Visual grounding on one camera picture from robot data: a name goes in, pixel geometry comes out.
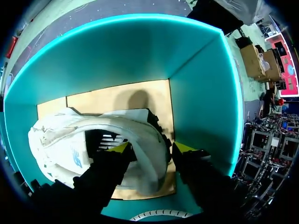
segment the teal box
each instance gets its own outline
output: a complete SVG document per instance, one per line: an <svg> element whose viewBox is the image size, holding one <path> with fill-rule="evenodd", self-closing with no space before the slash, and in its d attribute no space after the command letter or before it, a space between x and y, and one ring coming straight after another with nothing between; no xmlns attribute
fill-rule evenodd
<svg viewBox="0 0 299 224"><path fill-rule="evenodd" d="M39 170L28 143L28 132L37 121L36 105L111 86L164 79L171 85L176 141L206 149L214 165L232 175L241 144L243 111L239 76L225 36L204 23L162 14L93 21L35 54L4 100L10 160L28 184L33 179L51 184ZM157 209L200 212L178 175L177 181L174 195L111 200L102 214L130 219Z"/></svg>

